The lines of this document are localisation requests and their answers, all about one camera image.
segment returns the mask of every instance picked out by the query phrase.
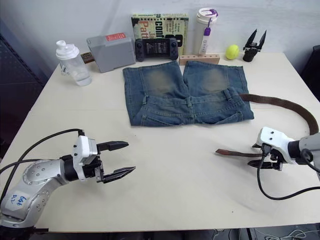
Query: white table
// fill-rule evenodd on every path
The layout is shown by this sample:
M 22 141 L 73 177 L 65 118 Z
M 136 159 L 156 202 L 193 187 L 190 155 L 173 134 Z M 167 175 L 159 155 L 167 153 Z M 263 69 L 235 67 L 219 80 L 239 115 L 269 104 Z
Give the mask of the white table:
M 130 67 L 155 65 L 147 60 Z M 259 53 L 253 62 L 233 61 L 221 54 L 220 64 L 244 66 L 249 92 L 296 102 L 320 120 L 320 103 L 282 53 Z M 96 183 L 74 181 L 50 197 L 38 228 L 53 232 L 157 231 L 280 226 L 320 222 L 320 191 L 284 201 L 266 198 L 258 188 L 256 168 L 248 158 L 223 157 L 218 148 L 254 152 L 263 126 L 294 139 L 309 134 L 295 112 L 251 104 L 255 119 L 224 125 L 132 127 L 125 105 L 122 68 L 99 73 L 89 63 L 92 84 L 79 87 L 54 71 L 27 115 L 1 166 L 18 160 L 33 143 L 52 133 L 81 128 L 97 143 L 127 141 L 129 147 L 103 152 L 105 173 L 136 166 L 123 179 Z M 50 139 L 27 158 L 58 158 L 72 152 L 76 133 Z M 11 187 L 27 165 L 19 167 Z M 3 185 L 10 171 L 1 176 Z M 262 184 L 273 196 L 317 186 L 308 166 L 286 164 L 283 171 L 263 170 Z

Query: belt strap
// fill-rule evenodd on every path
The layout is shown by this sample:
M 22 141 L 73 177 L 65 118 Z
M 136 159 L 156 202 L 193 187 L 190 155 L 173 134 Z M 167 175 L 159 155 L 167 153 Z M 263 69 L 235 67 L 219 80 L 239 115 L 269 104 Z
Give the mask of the belt strap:
M 299 114 L 301 117 L 303 117 L 304 120 L 306 120 L 309 126 L 310 135 L 313 135 L 319 132 L 318 123 L 315 117 L 307 109 L 305 109 L 303 106 L 300 106 L 297 103 L 284 100 L 281 98 L 277 98 L 277 97 L 272 97 L 272 96 L 260 96 L 260 95 L 245 94 L 245 93 L 239 94 L 239 96 L 242 98 L 243 101 L 254 102 L 257 104 L 270 104 L 270 105 L 275 105 L 275 106 L 283 107 L 285 109 L 292 110 L 297 114 Z M 249 157 L 249 158 L 262 156 L 261 153 L 243 153 L 238 151 L 229 151 L 229 150 L 220 149 L 220 148 L 215 152 L 221 155 Z

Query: yellow ball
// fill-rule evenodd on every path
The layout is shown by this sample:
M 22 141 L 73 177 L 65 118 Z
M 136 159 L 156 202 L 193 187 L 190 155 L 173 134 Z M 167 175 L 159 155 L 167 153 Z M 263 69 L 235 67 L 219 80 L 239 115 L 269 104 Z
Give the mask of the yellow ball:
M 227 59 L 235 59 L 239 55 L 239 47 L 235 44 L 230 45 L 226 51 L 225 51 L 225 56 Z

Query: denim shorts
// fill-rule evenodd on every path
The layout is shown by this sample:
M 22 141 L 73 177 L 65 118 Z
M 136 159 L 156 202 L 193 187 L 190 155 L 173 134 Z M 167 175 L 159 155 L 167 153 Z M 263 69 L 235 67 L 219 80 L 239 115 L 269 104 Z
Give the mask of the denim shorts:
M 123 69 L 125 101 L 132 126 L 227 124 L 254 119 L 242 66 L 176 61 Z

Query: book cover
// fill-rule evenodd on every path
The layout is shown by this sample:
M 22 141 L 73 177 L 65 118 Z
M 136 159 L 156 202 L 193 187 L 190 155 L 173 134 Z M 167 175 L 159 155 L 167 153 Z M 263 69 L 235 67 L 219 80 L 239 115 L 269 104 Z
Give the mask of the book cover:
M 186 13 L 133 14 L 135 39 L 176 38 L 179 55 L 185 53 L 189 17 Z

